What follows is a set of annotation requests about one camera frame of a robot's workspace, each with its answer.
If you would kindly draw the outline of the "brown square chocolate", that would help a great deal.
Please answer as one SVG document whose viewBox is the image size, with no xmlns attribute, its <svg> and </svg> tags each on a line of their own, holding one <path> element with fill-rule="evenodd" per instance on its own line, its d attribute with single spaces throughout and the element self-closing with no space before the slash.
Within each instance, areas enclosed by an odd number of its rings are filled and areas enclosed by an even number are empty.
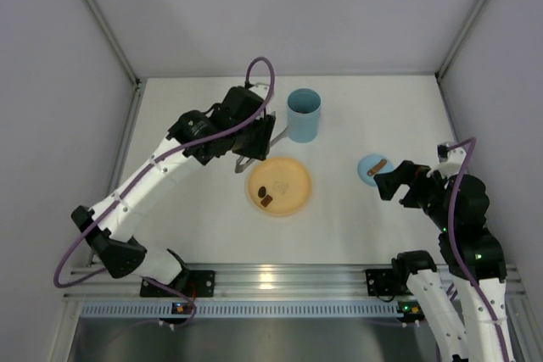
<svg viewBox="0 0 543 362">
<path fill-rule="evenodd" d="M 267 206 L 271 203 L 271 201 L 272 201 L 272 197 L 269 196 L 269 195 L 267 195 L 266 197 L 264 197 L 264 198 L 261 200 L 260 204 L 261 204 L 263 207 L 267 207 Z"/>
</svg>

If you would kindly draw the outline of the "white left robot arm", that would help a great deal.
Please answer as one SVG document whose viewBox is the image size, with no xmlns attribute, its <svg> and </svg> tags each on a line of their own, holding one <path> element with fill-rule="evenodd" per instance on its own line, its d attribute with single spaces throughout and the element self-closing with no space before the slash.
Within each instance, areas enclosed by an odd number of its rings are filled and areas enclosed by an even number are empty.
<svg viewBox="0 0 543 362">
<path fill-rule="evenodd" d="M 77 207 L 71 219 L 115 279 L 143 279 L 144 297 L 183 292 L 191 271 L 171 249 L 144 247 L 134 237 L 145 215 L 183 178 L 228 152 L 263 161 L 270 150 L 274 114 L 250 83 L 230 88 L 205 112 L 182 114 L 147 161 L 107 198 Z"/>
</svg>

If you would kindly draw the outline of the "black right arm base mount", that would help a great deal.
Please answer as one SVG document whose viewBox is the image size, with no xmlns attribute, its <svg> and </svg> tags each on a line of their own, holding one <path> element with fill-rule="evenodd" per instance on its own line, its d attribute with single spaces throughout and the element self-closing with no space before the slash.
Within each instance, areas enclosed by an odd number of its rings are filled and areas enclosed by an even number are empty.
<svg viewBox="0 0 543 362">
<path fill-rule="evenodd" d="M 367 293 L 371 297 L 392 298 L 402 294 L 399 280 L 392 268 L 365 269 Z"/>
</svg>

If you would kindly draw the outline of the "light blue lid with strap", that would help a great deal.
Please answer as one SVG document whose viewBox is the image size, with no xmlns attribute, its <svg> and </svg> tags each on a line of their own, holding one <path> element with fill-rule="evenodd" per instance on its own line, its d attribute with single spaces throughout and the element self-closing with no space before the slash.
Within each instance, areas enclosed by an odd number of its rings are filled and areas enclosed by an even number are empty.
<svg viewBox="0 0 543 362">
<path fill-rule="evenodd" d="M 368 154 L 363 157 L 357 165 L 357 174 L 363 183 L 370 187 L 377 184 L 375 175 L 389 173 L 394 169 L 392 162 L 382 154 Z"/>
</svg>

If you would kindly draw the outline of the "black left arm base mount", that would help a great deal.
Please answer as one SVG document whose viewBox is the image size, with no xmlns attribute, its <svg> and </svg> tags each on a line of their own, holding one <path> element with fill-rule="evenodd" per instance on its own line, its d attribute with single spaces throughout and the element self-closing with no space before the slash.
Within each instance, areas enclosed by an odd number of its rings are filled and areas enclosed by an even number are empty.
<svg viewBox="0 0 543 362">
<path fill-rule="evenodd" d="M 187 298 L 212 298 L 214 296 L 216 272 L 214 270 L 185 270 L 180 277 L 167 285 L 168 290 L 142 281 L 139 295 L 142 298 L 175 298 L 175 290 Z"/>
</svg>

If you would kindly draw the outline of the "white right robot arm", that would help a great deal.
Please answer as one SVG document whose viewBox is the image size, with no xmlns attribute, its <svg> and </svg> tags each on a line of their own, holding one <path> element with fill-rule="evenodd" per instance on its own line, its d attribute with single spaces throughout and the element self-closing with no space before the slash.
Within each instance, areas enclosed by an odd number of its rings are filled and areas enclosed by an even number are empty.
<svg viewBox="0 0 543 362">
<path fill-rule="evenodd" d="M 444 361 L 512 361 L 505 295 L 507 268 L 501 244 L 487 227 L 490 199 L 485 184 L 469 175 L 475 137 L 437 147 L 434 167 L 401 162 L 374 176 L 380 198 L 408 188 L 400 204 L 420 209 L 439 228 L 439 251 L 452 277 L 452 296 L 442 286 L 432 256 L 423 250 L 399 253 L 392 270 L 415 297 Z"/>
</svg>

